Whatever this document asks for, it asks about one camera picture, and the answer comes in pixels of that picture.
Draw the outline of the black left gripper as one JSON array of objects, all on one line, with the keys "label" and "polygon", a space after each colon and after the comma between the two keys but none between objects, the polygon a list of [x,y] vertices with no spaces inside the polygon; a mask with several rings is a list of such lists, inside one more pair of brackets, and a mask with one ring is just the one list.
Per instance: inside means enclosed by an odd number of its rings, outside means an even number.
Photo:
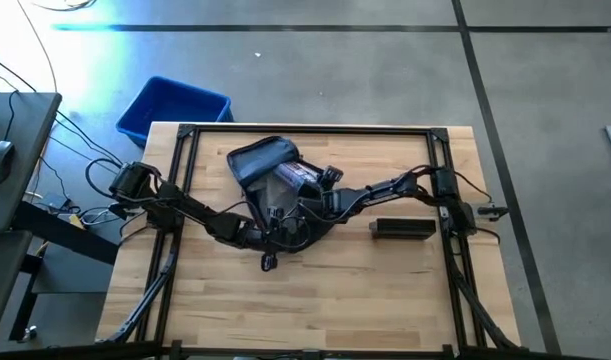
[{"label": "black left gripper", "polygon": [[[261,252],[295,252],[300,249],[300,230],[298,227],[285,226],[283,223],[291,215],[291,208],[279,219],[279,225],[270,230],[256,229],[254,249]],[[278,208],[267,208],[269,225],[278,223]]]}]

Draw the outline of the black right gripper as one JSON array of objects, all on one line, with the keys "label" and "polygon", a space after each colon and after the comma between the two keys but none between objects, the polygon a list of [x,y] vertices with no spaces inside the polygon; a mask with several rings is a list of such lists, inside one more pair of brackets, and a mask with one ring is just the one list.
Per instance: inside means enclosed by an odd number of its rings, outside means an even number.
[{"label": "black right gripper", "polygon": [[323,192],[316,205],[316,190],[300,189],[296,193],[296,203],[314,208],[319,216],[341,216],[353,204],[353,190],[341,188]]}]

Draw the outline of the dark blue backpack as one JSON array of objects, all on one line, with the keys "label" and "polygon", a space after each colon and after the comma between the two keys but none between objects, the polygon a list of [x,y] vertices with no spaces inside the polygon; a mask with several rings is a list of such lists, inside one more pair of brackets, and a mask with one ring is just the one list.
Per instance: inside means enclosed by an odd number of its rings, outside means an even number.
[{"label": "dark blue backpack", "polygon": [[233,177],[239,183],[245,199],[249,202],[248,208],[253,219],[262,229],[273,225],[268,224],[267,208],[278,208],[278,220],[291,208],[289,217],[301,218],[309,227],[309,243],[306,248],[321,240],[332,228],[328,223],[307,220],[296,208],[296,193],[274,173],[273,169],[281,163],[299,161],[314,168],[318,173],[318,186],[302,187],[301,189],[315,189],[316,198],[332,186],[321,185],[320,176],[325,168],[320,168],[303,159],[297,146],[288,138],[270,136],[250,145],[235,149],[227,155],[227,163]]}]

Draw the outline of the black slotted case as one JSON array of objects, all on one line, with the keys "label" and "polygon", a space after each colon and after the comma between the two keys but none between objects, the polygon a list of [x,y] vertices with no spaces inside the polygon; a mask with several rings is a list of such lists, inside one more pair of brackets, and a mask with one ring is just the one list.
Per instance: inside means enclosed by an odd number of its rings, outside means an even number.
[{"label": "black slotted case", "polygon": [[377,218],[369,224],[373,239],[424,241],[436,232],[436,224],[427,219]]}]

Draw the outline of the blue plastic bin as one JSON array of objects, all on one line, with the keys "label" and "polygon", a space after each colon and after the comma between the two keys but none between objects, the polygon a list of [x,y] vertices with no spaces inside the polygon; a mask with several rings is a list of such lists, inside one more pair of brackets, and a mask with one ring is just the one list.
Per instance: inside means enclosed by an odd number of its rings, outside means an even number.
[{"label": "blue plastic bin", "polygon": [[225,95],[153,76],[124,110],[116,130],[144,148],[153,122],[233,122],[231,99]]}]

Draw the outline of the black clamp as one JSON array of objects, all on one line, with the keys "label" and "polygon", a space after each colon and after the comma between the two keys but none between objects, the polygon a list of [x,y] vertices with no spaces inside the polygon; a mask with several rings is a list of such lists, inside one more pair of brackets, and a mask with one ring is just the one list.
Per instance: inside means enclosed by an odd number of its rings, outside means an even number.
[{"label": "black clamp", "polygon": [[474,214],[477,218],[496,222],[509,213],[509,209],[504,206],[496,206],[493,203],[483,204],[476,207]]}]

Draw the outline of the black aluminium table frame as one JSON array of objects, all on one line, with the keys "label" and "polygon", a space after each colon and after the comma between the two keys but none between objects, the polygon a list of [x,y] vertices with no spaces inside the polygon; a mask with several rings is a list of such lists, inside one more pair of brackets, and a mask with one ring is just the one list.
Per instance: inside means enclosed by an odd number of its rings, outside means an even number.
[{"label": "black aluminium table frame", "polygon": [[[226,157],[270,136],[290,139],[306,161],[341,168],[345,187],[420,165],[485,186],[468,127],[157,122],[143,159],[213,209],[246,213]],[[467,202],[483,201],[462,178],[457,189]],[[377,218],[433,220],[436,232],[424,241],[373,239]],[[97,338],[169,360],[515,359],[525,349],[500,245],[488,221],[476,227],[459,235],[445,208],[398,199],[263,272],[256,252],[220,244],[194,222],[159,235],[137,219],[118,250]]]}]

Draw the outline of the black desk leg frame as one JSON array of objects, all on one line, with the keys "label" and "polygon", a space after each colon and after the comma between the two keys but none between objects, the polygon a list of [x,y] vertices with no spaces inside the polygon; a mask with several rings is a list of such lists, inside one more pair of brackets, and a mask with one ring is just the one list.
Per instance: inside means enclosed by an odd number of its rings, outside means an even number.
[{"label": "black desk leg frame", "polygon": [[[25,201],[19,203],[11,220],[11,228],[29,231],[42,239],[44,244],[50,242],[108,265],[113,265],[116,260],[117,244],[60,220]],[[36,330],[29,325],[29,320],[37,300],[33,285],[42,264],[41,254],[27,254],[21,263],[20,271],[29,274],[30,280],[9,333],[10,341],[25,342],[36,336]]]}]

